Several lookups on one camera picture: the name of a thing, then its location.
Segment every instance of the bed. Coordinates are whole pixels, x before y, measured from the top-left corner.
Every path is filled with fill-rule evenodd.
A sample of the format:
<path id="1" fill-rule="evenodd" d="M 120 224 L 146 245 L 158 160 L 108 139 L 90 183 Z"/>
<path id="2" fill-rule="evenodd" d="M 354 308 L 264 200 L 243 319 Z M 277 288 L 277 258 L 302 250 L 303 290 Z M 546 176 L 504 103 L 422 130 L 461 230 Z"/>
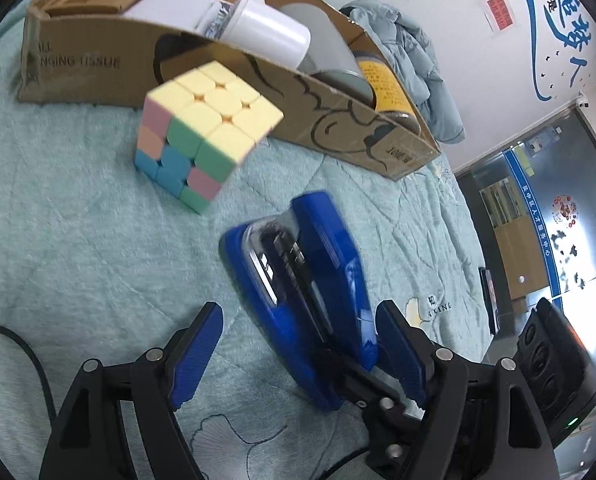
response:
<path id="1" fill-rule="evenodd" d="M 373 306 L 392 299 L 404 308 L 417 298 L 431 338 L 482 359 L 491 340 L 484 259 L 444 155 L 391 182 L 269 139 L 198 216 L 134 167 L 140 110 L 17 101 L 28 1 L 0 26 L 0 324 L 38 354 L 57 406 L 86 359 L 133 361 L 216 301 L 221 341 L 176 414 L 209 480 L 317 478 L 366 445 L 356 407 L 323 414 L 297 388 L 219 257 L 227 229 L 281 212 L 307 190 L 334 200 Z M 126 408 L 139 478 L 151 478 Z M 38 478 L 49 432 L 33 367 L 0 336 L 0 456 L 15 478 Z M 372 478 L 361 460 L 341 474 Z"/>

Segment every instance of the screw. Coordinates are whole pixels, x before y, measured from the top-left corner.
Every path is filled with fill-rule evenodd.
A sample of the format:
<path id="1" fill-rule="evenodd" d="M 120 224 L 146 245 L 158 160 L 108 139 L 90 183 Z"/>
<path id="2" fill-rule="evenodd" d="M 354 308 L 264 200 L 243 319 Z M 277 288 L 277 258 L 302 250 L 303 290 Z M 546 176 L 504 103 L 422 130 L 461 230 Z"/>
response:
<path id="1" fill-rule="evenodd" d="M 404 453 L 404 450 L 399 444 L 391 444 L 389 447 L 387 447 L 387 456 L 392 460 L 395 458 L 400 458 L 402 453 Z"/>
<path id="2" fill-rule="evenodd" d="M 90 359 L 89 361 L 85 361 L 85 364 L 82 365 L 82 369 L 86 372 L 92 372 L 96 368 L 98 368 L 98 361 L 95 359 Z"/>
<path id="3" fill-rule="evenodd" d="M 505 357 L 504 359 L 502 359 L 502 362 L 500 364 L 502 365 L 502 368 L 504 368 L 505 370 L 515 370 L 515 361 L 513 359 Z"/>
<path id="4" fill-rule="evenodd" d="M 388 412 L 393 406 L 395 406 L 395 403 L 392 399 L 389 399 L 388 397 L 382 397 L 382 399 L 380 399 L 380 408 L 385 412 Z"/>
<path id="5" fill-rule="evenodd" d="M 451 361 L 453 359 L 453 352 L 448 348 L 438 348 L 435 351 L 435 355 L 442 361 Z"/>
<path id="6" fill-rule="evenodd" d="M 152 348 L 147 352 L 145 357 L 147 358 L 147 361 L 151 361 L 153 363 L 155 361 L 160 361 L 163 355 L 164 354 L 160 348 Z"/>

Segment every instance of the yellow can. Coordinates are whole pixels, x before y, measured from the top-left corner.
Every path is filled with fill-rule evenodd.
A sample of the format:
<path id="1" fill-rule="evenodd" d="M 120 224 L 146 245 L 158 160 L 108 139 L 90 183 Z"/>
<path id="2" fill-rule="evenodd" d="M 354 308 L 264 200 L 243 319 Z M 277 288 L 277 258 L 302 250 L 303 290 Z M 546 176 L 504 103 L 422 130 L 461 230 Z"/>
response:
<path id="1" fill-rule="evenodd" d="M 420 123 L 413 106 L 386 62 L 370 52 L 354 52 L 353 55 L 376 94 L 376 111 L 419 135 Z"/>

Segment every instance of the pastel rubik's cube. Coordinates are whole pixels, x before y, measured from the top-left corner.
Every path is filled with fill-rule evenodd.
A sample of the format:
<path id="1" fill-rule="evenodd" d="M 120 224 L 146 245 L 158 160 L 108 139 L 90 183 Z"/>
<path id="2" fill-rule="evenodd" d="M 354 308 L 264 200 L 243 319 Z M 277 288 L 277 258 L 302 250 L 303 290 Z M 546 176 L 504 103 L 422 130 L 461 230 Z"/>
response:
<path id="1" fill-rule="evenodd" d="M 136 167 L 201 213 L 282 118 L 256 90 L 212 61 L 147 94 Z"/>

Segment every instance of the blue cube tile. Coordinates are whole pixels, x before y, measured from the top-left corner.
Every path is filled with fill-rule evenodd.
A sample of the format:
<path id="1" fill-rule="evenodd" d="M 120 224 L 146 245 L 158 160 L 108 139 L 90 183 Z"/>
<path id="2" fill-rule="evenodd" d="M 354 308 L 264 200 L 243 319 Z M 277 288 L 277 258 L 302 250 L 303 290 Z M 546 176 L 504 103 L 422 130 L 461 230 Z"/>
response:
<path id="1" fill-rule="evenodd" d="M 156 160 L 153 160 L 142 150 L 136 150 L 136 159 L 134 160 L 134 163 L 136 164 L 136 168 L 142 171 L 142 173 L 147 175 L 150 179 L 156 180 L 159 168 Z"/>
<path id="2" fill-rule="evenodd" d="M 169 173 L 180 180 L 186 180 L 189 170 L 191 170 L 191 160 L 170 144 L 167 144 L 162 149 L 160 163 L 163 167 L 167 168 Z"/>
<path id="3" fill-rule="evenodd" d="M 183 184 L 177 176 L 171 173 L 167 168 L 161 166 L 158 168 L 158 174 L 156 175 L 156 183 L 162 186 L 164 189 L 169 191 L 176 198 L 180 198 L 182 193 Z"/>

